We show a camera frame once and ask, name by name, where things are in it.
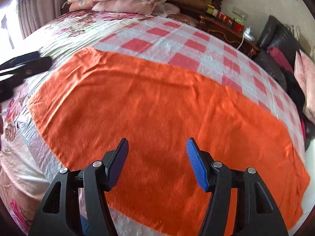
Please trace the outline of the pink satin pillow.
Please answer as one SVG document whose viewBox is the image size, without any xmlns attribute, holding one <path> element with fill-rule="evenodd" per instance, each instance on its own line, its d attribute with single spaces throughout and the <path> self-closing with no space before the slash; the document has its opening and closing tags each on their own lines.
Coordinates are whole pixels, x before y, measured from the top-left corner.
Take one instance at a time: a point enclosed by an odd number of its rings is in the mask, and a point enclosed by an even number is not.
<svg viewBox="0 0 315 236">
<path fill-rule="evenodd" d="M 310 122 L 315 123 L 315 66 L 313 61 L 302 50 L 296 52 L 294 76 L 301 88 L 305 103 L 303 113 Z"/>
</svg>

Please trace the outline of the patterned curtain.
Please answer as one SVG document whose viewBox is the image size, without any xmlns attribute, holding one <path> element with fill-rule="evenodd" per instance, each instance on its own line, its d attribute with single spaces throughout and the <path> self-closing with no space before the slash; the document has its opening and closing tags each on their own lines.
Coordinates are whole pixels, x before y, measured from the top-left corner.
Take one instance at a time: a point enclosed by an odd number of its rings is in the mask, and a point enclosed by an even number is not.
<svg viewBox="0 0 315 236">
<path fill-rule="evenodd" d="M 17 13 L 23 38 L 61 15 L 63 0 L 17 0 Z"/>
</svg>

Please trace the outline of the black leather sofa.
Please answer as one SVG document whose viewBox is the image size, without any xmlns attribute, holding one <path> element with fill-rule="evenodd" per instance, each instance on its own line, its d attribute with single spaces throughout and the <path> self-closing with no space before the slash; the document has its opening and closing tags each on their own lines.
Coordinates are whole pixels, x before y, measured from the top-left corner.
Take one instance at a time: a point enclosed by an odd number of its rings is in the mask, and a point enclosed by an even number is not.
<svg viewBox="0 0 315 236">
<path fill-rule="evenodd" d="M 314 139 L 314 124 L 303 113 L 305 94 L 295 76 L 295 56 L 303 51 L 292 32 L 276 17 L 269 16 L 256 42 L 259 48 L 254 61 L 284 89 L 294 102 L 302 126 L 305 149 Z"/>
</svg>

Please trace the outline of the maroon cushion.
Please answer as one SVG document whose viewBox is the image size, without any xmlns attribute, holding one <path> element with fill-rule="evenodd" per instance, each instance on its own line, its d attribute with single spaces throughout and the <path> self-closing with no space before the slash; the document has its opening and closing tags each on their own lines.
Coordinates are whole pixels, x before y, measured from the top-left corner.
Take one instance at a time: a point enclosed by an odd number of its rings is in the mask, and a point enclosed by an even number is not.
<svg viewBox="0 0 315 236">
<path fill-rule="evenodd" d="M 289 71 L 292 74 L 294 73 L 293 67 L 290 65 L 287 58 L 284 56 L 279 48 L 268 47 L 267 52 L 280 67 L 283 67 L 286 71 Z"/>
</svg>

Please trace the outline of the orange pants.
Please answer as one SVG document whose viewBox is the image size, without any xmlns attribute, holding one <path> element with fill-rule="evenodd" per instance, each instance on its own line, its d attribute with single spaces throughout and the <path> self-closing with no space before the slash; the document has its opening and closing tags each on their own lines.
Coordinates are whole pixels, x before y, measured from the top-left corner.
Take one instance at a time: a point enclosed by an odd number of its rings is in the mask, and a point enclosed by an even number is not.
<svg viewBox="0 0 315 236">
<path fill-rule="evenodd" d="M 122 137 L 129 141 L 129 154 L 106 199 L 127 217 L 167 235 L 197 235 L 210 195 L 198 186 L 186 153 L 191 137 L 229 168 L 255 168 L 288 229 L 302 216 L 310 177 L 288 131 L 241 93 L 181 67 L 92 49 L 75 53 L 57 76 L 70 78 L 65 91 L 73 101 L 100 96 L 105 102 L 100 114 L 110 126 L 121 126 L 120 103 L 145 108 L 145 115 L 155 122 L 148 137 L 134 142 Z M 57 99 L 61 107 L 73 103 L 60 94 Z M 63 165 L 72 170 L 102 158 L 122 139 L 106 146 L 108 133 L 92 138 L 92 153 L 75 163 L 83 144 L 56 136 L 53 124 L 64 122 L 66 118 L 55 111 L 42 135 L 52 147 L 69 154 Z"/>
</svg>

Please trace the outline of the black clothes pile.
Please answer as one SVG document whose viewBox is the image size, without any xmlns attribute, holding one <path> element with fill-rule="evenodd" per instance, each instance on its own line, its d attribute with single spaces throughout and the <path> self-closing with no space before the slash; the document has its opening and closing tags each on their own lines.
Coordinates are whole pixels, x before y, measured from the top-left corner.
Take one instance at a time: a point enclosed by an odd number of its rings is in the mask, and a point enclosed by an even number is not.
<svg viewBox="0 0 315 236">
<path fill-rule="evenodd" d="M 290 96 L 294 104 L 296 105 L 298 115 L 303 117 L 303 107 L 305 103 L 305 95 L 299 86 L 294 74 L 284 67 L 281 67 L 281 71 L 286 79 L 287 83 L 287 94 Z"/>
</svg>

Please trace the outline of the floral bed sheet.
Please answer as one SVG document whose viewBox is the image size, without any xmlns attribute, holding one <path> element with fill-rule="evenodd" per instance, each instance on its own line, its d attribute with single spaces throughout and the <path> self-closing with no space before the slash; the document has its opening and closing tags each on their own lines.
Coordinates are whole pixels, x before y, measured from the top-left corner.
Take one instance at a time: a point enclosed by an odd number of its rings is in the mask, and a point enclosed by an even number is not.
<svg viewBox="0 0 315 236">
<path fill-rule="evenodd" d="M 58 71 L 66 68 L 76 52 L 87 49 L 154 61 L 158 36 L 152 30 L 165 22 L 162 17 L 130 13 L 72 12 L 54 19 L 20 43 L 15 54 L 39 51 L 41 56 L 53 59 L 53 66 L 26 80 L 2 104 L 5 133 L 1 137 L 1 213 L 12 224 L 10 235 L 28 234 L 49 183 L 70 160 L 66 151 L 52 147 L 42 135 L 55 111 L 66 118 L 64 123 L 53 124 L 56 136 L 83 144 L 81 154 L 73 158 L 75 163 L 92 153 L 90 140 L 94 137 L 108 133 L 106 146 L 122 137 L 134 142 L 141 136 L 148 137 L 155 127 L 155 122 L 145 115 L 145 108 L 122 103 L 118 105 L 121 126 L 110 126 L 109 119 L 100 114 L 104 100 L 96 96 L 73 101 L 65 91 L 70 78 L 58 77 Z M 58 94 L 73 101 L 72 105 L 61 107 Z"/>
</svg>

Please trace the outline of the red white checkered plastic sheet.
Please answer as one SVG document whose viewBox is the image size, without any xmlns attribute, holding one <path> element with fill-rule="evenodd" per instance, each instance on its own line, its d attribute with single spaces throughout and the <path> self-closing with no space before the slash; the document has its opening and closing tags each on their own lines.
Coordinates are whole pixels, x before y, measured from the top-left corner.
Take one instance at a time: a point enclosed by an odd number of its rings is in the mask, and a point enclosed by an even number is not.
<svg viewBox="0 0 315 236">
<path fill-rule="evenodd" d="M 165 19 L 165 23 L 152 30 L 152 34 L 158 36 L 157 54 L 153 62 L 196 72 L 241 93 L 270 112 L 285 125 L 305 166 L 304 142 L 298 112 L 294 102 L 281 86 L 258 64 L 223 41 L 184 23 Z M 110 211 L 120 235 L 162 233 L 112 207 Z"/>
</svg>

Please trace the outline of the yellow jar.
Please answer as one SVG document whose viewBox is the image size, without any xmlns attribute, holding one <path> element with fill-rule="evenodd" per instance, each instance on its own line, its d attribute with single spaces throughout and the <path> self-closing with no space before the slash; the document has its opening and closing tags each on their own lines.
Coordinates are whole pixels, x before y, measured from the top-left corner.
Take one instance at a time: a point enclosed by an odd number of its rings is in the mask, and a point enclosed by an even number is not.
<svg viewBox="0 0 315 236">
<path fill-rule="evenodd" d="M 207 14 L 209 14 L 213 17 L 216 17 L 218 12 L 219 11 L 213 5 L 207 5 L 207 10 L 206 10 Z"/>
</svg>

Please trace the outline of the wall power outlet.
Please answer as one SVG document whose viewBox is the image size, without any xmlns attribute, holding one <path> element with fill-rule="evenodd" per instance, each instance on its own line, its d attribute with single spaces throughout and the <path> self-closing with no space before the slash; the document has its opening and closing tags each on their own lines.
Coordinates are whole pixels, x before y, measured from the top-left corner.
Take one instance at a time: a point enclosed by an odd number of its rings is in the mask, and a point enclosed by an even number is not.
<svg viewBox="0 0 315 236">
<path fill-rule="evenodd" d="M 235 14 L 242 21 L 246 21 L 249 17 L 249 15 L 246 12 L 242 11 L 237 7 L 233 8 L 232 13 Z"/>
</svg>

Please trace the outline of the carved wooden nightstand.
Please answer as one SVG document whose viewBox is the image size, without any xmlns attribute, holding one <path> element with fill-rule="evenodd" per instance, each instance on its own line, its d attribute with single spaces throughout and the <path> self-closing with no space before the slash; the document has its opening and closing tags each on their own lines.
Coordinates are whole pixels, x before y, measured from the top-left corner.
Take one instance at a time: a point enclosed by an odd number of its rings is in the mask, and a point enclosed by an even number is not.
<svg viewBox="0 0 315 236">
<path fill-rule="evenodd" d="M 238 49 L 249 58 L 255 57 L 259 52 L 259 48 L 253 42 L 246 40 L 241 34 L 233 31 L 228 25 L 213 17 L 201 14 L 199 26 L 201 30 Z"/>
</svg>

